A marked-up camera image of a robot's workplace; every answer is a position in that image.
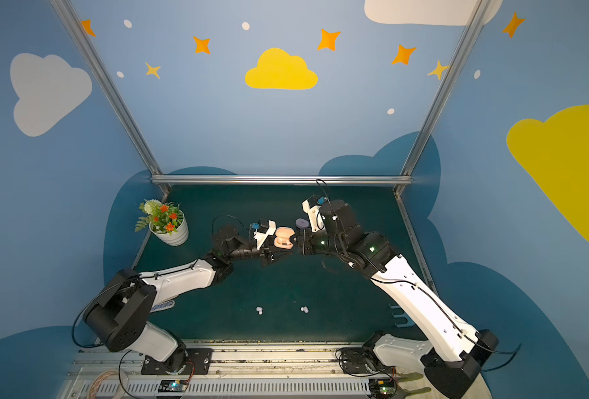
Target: flower pot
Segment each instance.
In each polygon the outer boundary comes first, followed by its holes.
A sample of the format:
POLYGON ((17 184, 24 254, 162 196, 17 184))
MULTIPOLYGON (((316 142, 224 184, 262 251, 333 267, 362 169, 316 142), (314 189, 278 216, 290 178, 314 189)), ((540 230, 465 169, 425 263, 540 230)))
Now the flower pot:
POLYGON ((188 239, 188 224, 186 223, 186 215, 183 212, 181 214, 183 215, 183 221, 177 227, 177 231, 173 232, 173 235, 170 235, 168 233, 159 234, 154 232, 152 223, 148 224, 148 228, 150 229, 151 233, 155 234, 157 237, 159 237, 160 240, 162 240, 166 244, 172 246, 184 244, 188 239))

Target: yellow star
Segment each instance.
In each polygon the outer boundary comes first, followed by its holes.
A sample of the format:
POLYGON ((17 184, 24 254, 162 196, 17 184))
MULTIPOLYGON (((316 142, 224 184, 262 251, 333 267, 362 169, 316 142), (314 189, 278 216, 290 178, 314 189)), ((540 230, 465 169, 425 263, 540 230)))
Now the yellow star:
POLYGON ((195 43, 197 44, 197 48, 195 49, 195 54, 198 52, 204 52, 206 54, 210 54, 210 50, 208 50, 208 42, 210 42, 210 39, 197 39, 195 36, 192 37, 193 39, 195 39, 195 43))
POLYGON ((321 43, 319 43, 319 47, 317 48, 317 50, 330 49, 334 51, 335 40, 337 40, 339 33, 340 32, 328 33, 322 29, 321 43))
POLYGON ((439 77, 439 80, 441 80, 441 75, 442 75, 443 71, 446 70, 446 69, 448 69, 448 68, 450 68, 449 65, 442 66, 441 65, 441 60, 438 60, 438 61, 436 61, 436 69, 434 71, 428 73, 427 75, 428 76, 430 76, 430 75, 436 75, 436 76, 439 77))
POLYGON ((86 33, 88 33, 91 36, 95 36, 95 32, 93 32, 93 29, 91 29, 91 20, 90 19, 82 21, 82 26, 84 27, 84 30, 86 31, 86 33))
POLYGON ((416 50, 416 47, 413 49, 406 49, 403 46, 399 46, 399 53, 397 54, 397 57, 394 59, 394 61, 392 61, 392 64, 394 65, 396 63, 404 63, 407 65, 408 62, 410 62, 410 55, 414 50, 416 50))
POLYGON ((155 75, 159 79, 159 75, 157 75, 157 70, 159 68, 161 68, 161 66, 158 66, 157 68, 153 68, 152 66, 148 65, 148 63, 146 63, 146 66, 148 67, 148 72, 146 74, 147 75, 155 75))
POLYGON ((514 16, 512 17, 512 20, 510 21, 509 25, 506 26, 505 29, 503 29, 503 32, 505 33, 509 33, 510 34, 510 39, 514 36, 514 32, 516 31, 516 28, 519 27, 519 25, 521 25, 523 23, 525 19, 520 19, 516 16, 516 13, 514 13, 514 16))

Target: white cloud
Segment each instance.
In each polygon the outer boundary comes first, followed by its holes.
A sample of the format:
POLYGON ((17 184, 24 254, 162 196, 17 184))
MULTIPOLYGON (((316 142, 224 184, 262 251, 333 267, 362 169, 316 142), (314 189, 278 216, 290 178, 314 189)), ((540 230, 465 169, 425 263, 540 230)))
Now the white cloud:
POLYGON ((19 130, 46 133, 91 94, 91 77, 58 56, 18 54, 11 61, 11 84, 19 97, 13 118, 19 130))
MULTIPOLYGON (((492 0, 483 23, 501 7, 492 0)), ((463 26, 467 24, 476 0, 365 0, 365 14, 380 24, 420 24, 463 26)))

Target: green table surface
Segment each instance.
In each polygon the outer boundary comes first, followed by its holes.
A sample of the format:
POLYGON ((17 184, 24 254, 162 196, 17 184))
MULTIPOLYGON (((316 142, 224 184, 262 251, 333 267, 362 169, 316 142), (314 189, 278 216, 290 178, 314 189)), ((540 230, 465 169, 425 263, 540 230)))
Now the green table surface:
MULTIPOLYGON (((175 186, 168 200, 180 203, 188 240, 174 247, 151 236, 137 271, 166 269, 203 256, 211 249, 211 222, 219 214, 233 215, 246 226, 266 218, 277 227, 294 228, 297 218, 306 218, 301 203, 313 194, 323 195, 318 187, 175 186)), ((390 188, 331 187, 329 196, 349 203, 364 230, 386 236, 420 275, 390 188)), ((227 223, 245 232, 227 217, 215 222, 215 231, 227 223)), ((400 311, 390 309, 393 300, 338 259, 294 254, 266 267, 259 260, 237 261, 234 267, 223 283, 180 295, 174 308, 150 315, 150 321, 182 339, 365 341, 377 330, 425 339, 416 326, 396 328, 399 320, 392 314, 400 311), (263 315, 256 307, 263 308, 263 315)))

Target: yellow cloud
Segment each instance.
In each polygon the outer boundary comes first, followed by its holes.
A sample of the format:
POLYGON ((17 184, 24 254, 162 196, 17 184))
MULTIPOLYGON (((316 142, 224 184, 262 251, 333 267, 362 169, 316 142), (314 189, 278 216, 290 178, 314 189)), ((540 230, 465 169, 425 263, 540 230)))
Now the yellow cloud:
POLYGON ((564 109, 546 122, 524 119, 510 129, 507 145, 589 242, 589 105, 564 109))
POLYGON ((257 68, 246 72, 246 84, 255 89, 311 89, 317 84, 303 58, 282 49, 268 49, 259 57, 257 68))

